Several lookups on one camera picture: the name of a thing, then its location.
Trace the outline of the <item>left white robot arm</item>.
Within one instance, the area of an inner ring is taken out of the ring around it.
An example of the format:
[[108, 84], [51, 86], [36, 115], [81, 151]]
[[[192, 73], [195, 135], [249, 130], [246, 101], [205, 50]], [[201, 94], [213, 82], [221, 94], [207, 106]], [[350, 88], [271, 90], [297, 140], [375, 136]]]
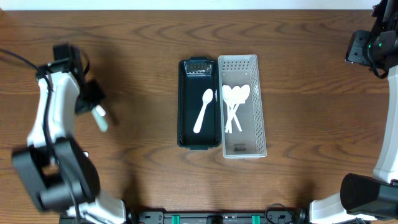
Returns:
[[32, 203], [86, 223], [126, 223], [122, 200], [101, 189], [98, 172], [74, 138], [80, 86], [69, 70], [51, 69], [38, 79], [40, 98], [27, 147], [12, 154]]

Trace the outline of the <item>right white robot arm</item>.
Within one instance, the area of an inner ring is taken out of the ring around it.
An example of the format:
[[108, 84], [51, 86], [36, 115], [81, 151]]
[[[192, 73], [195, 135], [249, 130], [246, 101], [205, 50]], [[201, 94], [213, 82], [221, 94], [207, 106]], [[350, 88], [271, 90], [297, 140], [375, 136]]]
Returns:
[[371, 174], [349, 173], [339, 191], [309, 205], [310, 223], [349, 223], [397, 219], [397, 30], [354, 33], [346, 59], [387, 80], [387, 111], [381, 148]]

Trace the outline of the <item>clear white plastic basket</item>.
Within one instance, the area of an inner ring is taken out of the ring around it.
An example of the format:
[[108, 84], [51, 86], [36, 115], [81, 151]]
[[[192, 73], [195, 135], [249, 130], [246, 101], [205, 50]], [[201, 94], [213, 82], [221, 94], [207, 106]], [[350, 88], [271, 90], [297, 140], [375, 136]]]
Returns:
[[[221, 55], [218, 57], [219, 87], [221, 95], [221, 133], [223, 157], [226, 159], [258, 159], [267, 156], [264, 115], [257, 55]], [[238, 107], [236, 115], [242, 131], [232, 120], [232, 133], [224, 131], [227, 106], [223, 100], [222, 86], [250, 86], [245, 104]]]

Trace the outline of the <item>white plastic spoon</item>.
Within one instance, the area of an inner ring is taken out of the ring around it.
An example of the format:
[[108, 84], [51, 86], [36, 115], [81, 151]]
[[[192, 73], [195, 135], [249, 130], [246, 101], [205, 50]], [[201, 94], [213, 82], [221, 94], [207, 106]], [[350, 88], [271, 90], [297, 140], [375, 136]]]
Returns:
[[195, 121], [195, 125], [193, 127], [193, 132], [195, 134], [198, 134], [201, 131], [201, 128], [203, 126], [203, 120], [206, 113], [206, 108], [208, 104], [210, 104], [212, 101], [213, 101], [213, 90], [209, 88], [205, 90], [202, 96], [202, 107], [197, 117], [197, 120]]
[[246, 100], [249, 97], [249, 94], [250, 94], [250, 86], [249, 85], [243, 85], [242, 87], [240, 87], [239, 97], [240, 97], [241, 102], [239, 105], [245, 104]]
[[241, 131], [241, 125], [239, 122], [239, 119], [236, 116], [236, 110], [239, 106], [239, 101], [240, 101], [240, 87], [239, 86], [235, 86], [230, 93], [229, 96], [229, 111], [228, 111], [228, 121], [227, 121], [227, 125], [228, 125], [228, 132], [232, 133], [232, 120], [235, 119], [235, 123], [238, 127], [238, 130]]
[[[224, 102], [226, 103], [226, 106], [227, 106], [227, 121], [228, 121], [228, 111], [229, 111], [229, 104], [230, 104], [230, 102], [229, 102], [229, 96], [230, 96], [231, 90], [232, 90], [232, 88], [231, 88], [229, 85], [223, 85], [223, 86], [222, 86], [223, 100], [224, 100]], [[226, 125], [225, 125], [225, 128], [224, 128], [224, 131], [225, 131], [226, 133], [228, 133], [228, 125], [227, 125], [227, 122], [226, 122]]]

